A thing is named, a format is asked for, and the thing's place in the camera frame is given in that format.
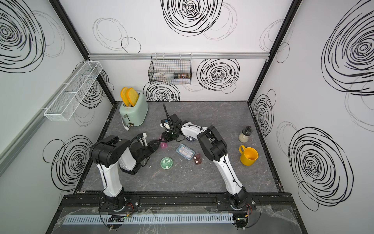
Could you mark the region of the green round pillbox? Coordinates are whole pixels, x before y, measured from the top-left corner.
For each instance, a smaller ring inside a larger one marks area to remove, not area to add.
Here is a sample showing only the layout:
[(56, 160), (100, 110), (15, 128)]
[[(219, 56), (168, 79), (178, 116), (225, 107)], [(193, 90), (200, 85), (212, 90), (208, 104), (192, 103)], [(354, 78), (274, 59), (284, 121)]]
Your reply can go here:
[(173, 160), (170, 157), (164, 157), (160, 161), (160, 166), (163, 170), (168, 170), (173, 166)]

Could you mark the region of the blue rectangular pillbox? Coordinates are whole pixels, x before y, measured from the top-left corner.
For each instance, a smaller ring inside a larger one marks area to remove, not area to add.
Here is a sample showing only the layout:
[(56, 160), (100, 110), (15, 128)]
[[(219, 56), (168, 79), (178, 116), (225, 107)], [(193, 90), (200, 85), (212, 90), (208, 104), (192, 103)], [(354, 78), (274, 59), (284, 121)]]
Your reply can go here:
[(192, 150), (191, 148), (189, 148), (188, 146), (186, 146), (184, 144), (180, 144), (177, 147), (176, 153), (181, 155), (182, 157), (184, 157), (187, 160), (191, 160), (196, 154), (194, 150)]

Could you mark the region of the dark red pillbox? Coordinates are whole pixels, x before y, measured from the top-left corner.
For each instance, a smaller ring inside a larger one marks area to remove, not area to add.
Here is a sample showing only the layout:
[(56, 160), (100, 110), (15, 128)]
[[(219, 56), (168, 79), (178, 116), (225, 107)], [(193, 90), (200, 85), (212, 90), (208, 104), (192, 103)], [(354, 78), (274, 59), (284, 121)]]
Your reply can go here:
[(200, 156), (200, 154), (195, 154), (195, 155), (193, 156), (193, 160), (194, 160), (194, 163), (195, 163), (196, 165), (199, 165), (199, 164), (202, 163), (202, 157)]

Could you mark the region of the pink pillbox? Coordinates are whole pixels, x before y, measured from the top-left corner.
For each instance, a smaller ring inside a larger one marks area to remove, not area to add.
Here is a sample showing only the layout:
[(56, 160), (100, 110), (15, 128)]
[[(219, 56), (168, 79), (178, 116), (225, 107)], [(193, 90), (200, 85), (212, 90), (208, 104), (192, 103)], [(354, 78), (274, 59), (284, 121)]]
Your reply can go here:
[(168, 144), (165, 142), (165, 140), (163, 138), (160, 139), (160, 147), (162, 149), (165, 149), (167, 148)]

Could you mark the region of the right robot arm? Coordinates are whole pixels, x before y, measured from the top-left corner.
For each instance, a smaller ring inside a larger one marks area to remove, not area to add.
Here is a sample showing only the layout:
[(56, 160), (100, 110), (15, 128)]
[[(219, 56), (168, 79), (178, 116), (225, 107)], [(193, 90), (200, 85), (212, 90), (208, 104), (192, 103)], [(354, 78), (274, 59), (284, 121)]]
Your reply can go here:
[(218, 168), (228, 193), (228, 201), (235, 210), (245, 206), (248, 192), (236, 176), (228, 156), (228, 145), (214, 126), (200, 127), (187, 121), (181, 121), (176, 114), (161, 120), (165, 129), (162, 139), (167, 142), (180, 136), (198, 140), (204, 155)]

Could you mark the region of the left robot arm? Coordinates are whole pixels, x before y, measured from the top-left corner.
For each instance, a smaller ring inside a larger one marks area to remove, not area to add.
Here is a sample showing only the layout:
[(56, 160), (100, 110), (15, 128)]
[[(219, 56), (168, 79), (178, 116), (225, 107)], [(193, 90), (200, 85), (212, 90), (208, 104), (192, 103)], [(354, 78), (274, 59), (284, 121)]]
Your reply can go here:
[(147, 165), (161, 142), (162, 139), (146, 142), (144, 134), (131, 140), (110, 135), (92, 146), (90, 158), (100, 171), (105, 204), (117, 211), (126, 206), (119, 171), (135, 175), (141, 167)]

